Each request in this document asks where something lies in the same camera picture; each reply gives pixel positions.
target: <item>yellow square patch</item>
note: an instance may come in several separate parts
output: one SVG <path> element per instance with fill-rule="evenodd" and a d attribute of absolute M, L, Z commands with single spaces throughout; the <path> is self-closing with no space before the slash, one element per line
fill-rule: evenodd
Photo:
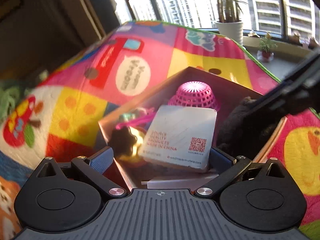
<path fill-rule="evenodd" d="M 52 115 L 50 133 L 60 138 L 94 146 L 98 121 L 103 117 L 107 101 L 88 93 L 64 88 Z"/>
<path fill-rule="evenodd" d="M 205 57 L 174 49 L 168 77 L 188 66 L 202 67 L 208 72 L 218 74 L 220 77 L 252 89 L 247 65 L 244 59 Z"/>

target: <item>gray floor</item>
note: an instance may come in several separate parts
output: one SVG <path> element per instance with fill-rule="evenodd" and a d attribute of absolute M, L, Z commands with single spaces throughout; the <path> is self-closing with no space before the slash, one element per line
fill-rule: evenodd
<path fill-rule="evenodd" d="M 252 56 L 257 58 L 257 50 L 254 48 L 247 48 Z M 275 53 L 274 59 L 271 62 L 261 62 L 273 75 L 279 79 L 284 79 L 291 71 L 293 71 L 297 64 L 301 61 L 300 58 L 292 58 L 292 56 Z"/>

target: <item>pink plastic basket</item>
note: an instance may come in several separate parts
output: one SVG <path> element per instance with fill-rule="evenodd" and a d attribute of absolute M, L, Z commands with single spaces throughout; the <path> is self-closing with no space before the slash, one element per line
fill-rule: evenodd
<path fill-rule="evenodd" d="M 169 100 L 168 105 L 212 108 L 216 111 L 220 109 L 220 104 L 214 97 L 211 87 L 199 81 L 182 84 L 177 93 Z"/>

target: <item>green plant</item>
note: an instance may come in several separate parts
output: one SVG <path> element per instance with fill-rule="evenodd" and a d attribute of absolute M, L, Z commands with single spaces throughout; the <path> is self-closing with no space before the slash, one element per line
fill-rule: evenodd
<path fill-rule="evenodd" d="M 239 3 L 247 4 L 240 0 L 217 0 L 217 8 L 219 14 L 219 22 L 233 23 L 240 22 L 241 8 Z"/>
<path fill-rule="evenodd" d="M 271 39 L 271 35 L 267 33 L 266 36 L 260 38 L 260 49 L 266 53 L 271 52 L 275 49 L 277 44 Z"/>

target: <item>apple print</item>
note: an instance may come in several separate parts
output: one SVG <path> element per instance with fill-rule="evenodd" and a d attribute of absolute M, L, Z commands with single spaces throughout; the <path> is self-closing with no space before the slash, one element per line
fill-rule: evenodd
<path fill-rule="evenodd" d="M 10 146 L 19 147 L 26 143 L 30 148 L 33 147 L 35 136 L 32 126 L 38 128 L 41 122 L 30 120 L 30 116 L 33 111 L 38 114 L 43 109 L 43 102 L 36 106 L 35 102 L 36 98 L 30 96 L 9 116 L 4 126 L 3 137 Z"/>

